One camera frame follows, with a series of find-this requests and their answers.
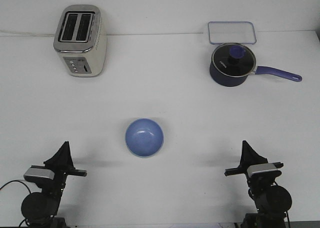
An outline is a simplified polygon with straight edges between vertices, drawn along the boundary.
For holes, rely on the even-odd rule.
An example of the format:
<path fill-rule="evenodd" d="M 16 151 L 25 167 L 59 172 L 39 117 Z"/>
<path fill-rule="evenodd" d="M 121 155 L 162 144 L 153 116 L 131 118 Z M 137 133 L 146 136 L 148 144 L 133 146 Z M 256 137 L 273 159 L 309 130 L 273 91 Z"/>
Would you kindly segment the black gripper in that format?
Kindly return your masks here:
<path fill-rule="evenodd" d="M 283 162 L 268 162 L 268 159 L 259 155 L 246 140 L 242 141 L 242 150 L 239 165 L 227 168 L 224 175 L 235 176 L 244 174 L 251 191 L 263 191 L 276 183 L 282 172 Z"/>
<path fill-rule="evenodd" d="M 44 181 L 43 188 L 64 188 L 68 176 L 87 176 L 86 170 L 76 169 L 73 166 L 69 141 L 65 141 L 59 150 L 43 164 L 46 169 L 54 173 L 53 178 Z"/>

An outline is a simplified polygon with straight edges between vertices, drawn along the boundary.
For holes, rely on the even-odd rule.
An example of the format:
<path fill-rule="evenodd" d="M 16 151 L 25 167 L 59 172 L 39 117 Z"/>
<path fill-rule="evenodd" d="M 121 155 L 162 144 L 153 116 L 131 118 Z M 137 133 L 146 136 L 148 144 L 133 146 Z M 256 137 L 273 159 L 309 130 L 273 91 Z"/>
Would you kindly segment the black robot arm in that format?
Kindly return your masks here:
<path fill-rule="evenodd" d="M 248 195 L 254 201 L 256 212 L 246 213 L 237 228 L 285 228 L 285 219 L 292 207 L 289 191 L 276 183 L 282 172 L 282 162 L 268 162 L 244 140 L 242 142 L 239 165 L 228 168 L 224 175 L 244 174 L 248 185 Z"/>
<path fill-rule="evenodd" d="M 86 170 L 73 164 L 70 143 L 65 141 L 53 157 L 41 165 L 31 165 L 24 173 L 25 181 L 34 183 L 40 192 L 27 195 L 21 213 L 29 228 L 66 228 L 66 219 L 57 217 L 68 176 L 85 177 Z"/>

